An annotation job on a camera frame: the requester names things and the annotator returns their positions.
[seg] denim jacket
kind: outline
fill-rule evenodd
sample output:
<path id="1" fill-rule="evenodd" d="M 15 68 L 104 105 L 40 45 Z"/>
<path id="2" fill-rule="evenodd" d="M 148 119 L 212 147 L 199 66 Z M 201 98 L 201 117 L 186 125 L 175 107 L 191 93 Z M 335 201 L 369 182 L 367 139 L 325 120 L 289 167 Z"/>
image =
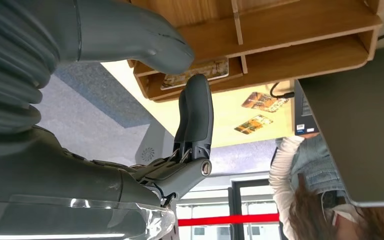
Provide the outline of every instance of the denim jacket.
<path id="1" fill-rule="evenodd" d="M 346 202 L 349 202 L 344 184 L 320 134 L 305 139 L 293 157 L 290 180 L 294 190 L 299 186 L 298 174 L 305 176 L 309 191 L 320 194 L 336 190 L 338 196 L 345 197 Z"/>

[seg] clear plastic cover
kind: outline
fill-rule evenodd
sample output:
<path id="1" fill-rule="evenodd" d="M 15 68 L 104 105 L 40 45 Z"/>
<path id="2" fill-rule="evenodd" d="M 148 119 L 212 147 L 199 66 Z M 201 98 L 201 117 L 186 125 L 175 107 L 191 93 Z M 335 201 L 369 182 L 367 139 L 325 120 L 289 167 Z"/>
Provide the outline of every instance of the clear plastic cover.
<path id="1" fill-rule="evenodd" d="M 158 240 L 175 221 L 168 208 L 131 202 L 29 195 L 0 202 L 0 240 Z"/>

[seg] woman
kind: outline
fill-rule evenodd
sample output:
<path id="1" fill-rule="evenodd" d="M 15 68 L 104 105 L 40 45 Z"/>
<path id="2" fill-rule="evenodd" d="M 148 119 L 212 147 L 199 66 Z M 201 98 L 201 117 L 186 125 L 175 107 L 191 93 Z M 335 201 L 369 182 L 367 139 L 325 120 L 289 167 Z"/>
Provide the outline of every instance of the woman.
<path id="1" fill-rule="evenodd" d="M 349 204 L 320 135 L 277 142 L 269 182 L 289 240 L 384 240 L 384 207 Z"/>

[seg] white sleeve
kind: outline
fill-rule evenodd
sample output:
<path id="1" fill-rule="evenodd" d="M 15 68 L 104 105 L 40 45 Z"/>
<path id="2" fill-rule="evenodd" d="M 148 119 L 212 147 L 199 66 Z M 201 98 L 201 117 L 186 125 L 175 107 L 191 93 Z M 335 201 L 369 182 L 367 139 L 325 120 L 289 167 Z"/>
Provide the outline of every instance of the white sleeve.
<path id="1" fill-rule="evenodd" d="M 291 136 L 282 140 L 268 177 L 270 186 L 274 191 L 273 199 L 279 209 L 279 220 L 283 223 L 283 233 L 289 240 L 295 240 L 294 230 L 289 222 L 289 208 L 294 200 L 294 191 L 290 182 L 291 164 L 304 139 L 300 136 Z"/>

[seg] circular fan grille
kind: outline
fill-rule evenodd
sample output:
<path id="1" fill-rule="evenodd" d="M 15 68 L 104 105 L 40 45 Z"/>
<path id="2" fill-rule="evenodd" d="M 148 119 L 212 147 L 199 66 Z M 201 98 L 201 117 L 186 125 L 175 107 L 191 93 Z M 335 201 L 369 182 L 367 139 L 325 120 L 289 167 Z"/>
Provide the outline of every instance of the circular fan grille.
<path id="1" fill-rule="evenodd" d="M 155 151 L 152 147 L 146 147 L 142 153 L 140 154 L 141 158 L 145 162 L 150 162 L 152 159 L 154 159 Z"/>

